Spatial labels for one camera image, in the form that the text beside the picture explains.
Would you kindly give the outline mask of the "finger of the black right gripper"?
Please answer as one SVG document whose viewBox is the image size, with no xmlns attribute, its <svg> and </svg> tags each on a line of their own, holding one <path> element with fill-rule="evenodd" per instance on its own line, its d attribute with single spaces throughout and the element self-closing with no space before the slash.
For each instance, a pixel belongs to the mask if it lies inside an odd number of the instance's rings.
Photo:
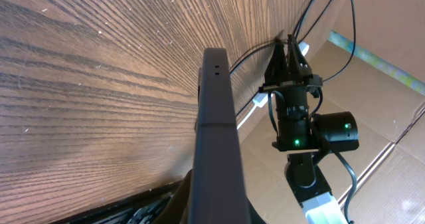
<svg viewBox="0 0 425 224">
<path fill-rule="evenodd" d="M 291 34 L 288 35 L 287 64 L 289 80 L 301 82 L 313 78 L 311 68 L 302 55 L 296 38 Z"/>
<path fill-rule="evenodd" d="M 288 74 L 284 44 L 276 44 L 264 73 L 266 84 L 283 82 Z"/>
</svg>

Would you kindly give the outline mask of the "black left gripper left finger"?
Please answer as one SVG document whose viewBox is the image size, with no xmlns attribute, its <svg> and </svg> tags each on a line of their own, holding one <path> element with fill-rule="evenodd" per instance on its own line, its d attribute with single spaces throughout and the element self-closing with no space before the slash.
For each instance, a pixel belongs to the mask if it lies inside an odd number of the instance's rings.
<svg viewBox="0 0 425 224">
<path fill-rule="evenodd" d="M 192 170 L 189 170 L 172 196 L 154 207 L 136 211 L 127 223 L 187 224 Z"/>
</svg>

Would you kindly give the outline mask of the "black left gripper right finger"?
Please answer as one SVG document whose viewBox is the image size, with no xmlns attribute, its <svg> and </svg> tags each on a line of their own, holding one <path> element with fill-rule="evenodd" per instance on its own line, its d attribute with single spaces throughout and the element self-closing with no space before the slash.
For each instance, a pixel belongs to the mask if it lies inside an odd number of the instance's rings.
<svg viewBox="0 0 425 224">
<path fill-rule="evenodd" d="M 253 207 L 252 203 L 249 199 L 247 199 L 248 207 L 249 207 L 249 214 L 250 214 L 250 220 L 251 224 L 266 224 L 266 222 L 261 218 L 261 216 L 258 214 L 258 212 Z"/>
</svg>

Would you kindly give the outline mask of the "blue Galaxy smartphone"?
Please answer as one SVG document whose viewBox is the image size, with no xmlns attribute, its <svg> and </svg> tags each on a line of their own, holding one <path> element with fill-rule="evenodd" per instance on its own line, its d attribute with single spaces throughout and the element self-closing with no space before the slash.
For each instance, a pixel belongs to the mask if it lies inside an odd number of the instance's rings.
<svg viewBox="0 0 425 224">
<path fill-rule="evenodd" d="M 207 48 L 189 199 L 189 223 L 249 223 L 227 52 Z"/>
</svg>

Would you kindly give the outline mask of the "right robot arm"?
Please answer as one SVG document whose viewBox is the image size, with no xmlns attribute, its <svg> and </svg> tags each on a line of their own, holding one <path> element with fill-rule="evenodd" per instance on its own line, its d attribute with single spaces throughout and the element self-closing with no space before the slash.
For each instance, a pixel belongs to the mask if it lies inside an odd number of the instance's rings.
<svg viewBox="0 0 425 224">
<path fill-rule="evenodd" d="M 312 72 L 293 35 L 277 41 L 259 87 L 268 99 L 268 113 L 276 141 L 272 146 L 287 154 L 284 174 L 308 223 L 352 223 L 347 207 L 341 207 L 333 194 L 320 161 L 333 154 L 348 171 L 351 188 L 357 189 L 357 176 L 343 152 L 359 148 L 359 131 L 350 112 L 318 114 L 308 96 L 323 102 L 323 79 Z"/>
</svg>

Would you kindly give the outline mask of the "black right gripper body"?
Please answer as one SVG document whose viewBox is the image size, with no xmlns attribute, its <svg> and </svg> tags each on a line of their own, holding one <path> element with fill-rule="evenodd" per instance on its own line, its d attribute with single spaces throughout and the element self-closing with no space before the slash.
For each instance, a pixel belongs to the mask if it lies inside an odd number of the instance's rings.
<svg viewBox="0 0 425 224">
<path fill-rule="evenodd" d="M 259 93 L 301 88 L 311 94 L 318 94 L 323 86 L 323 78 L 317 74 L 309 74 L 301 78 L 294 78 L 291 75 L 264 75 L 264 78 L 265 82 L 258 88 Z"/>
</svg>

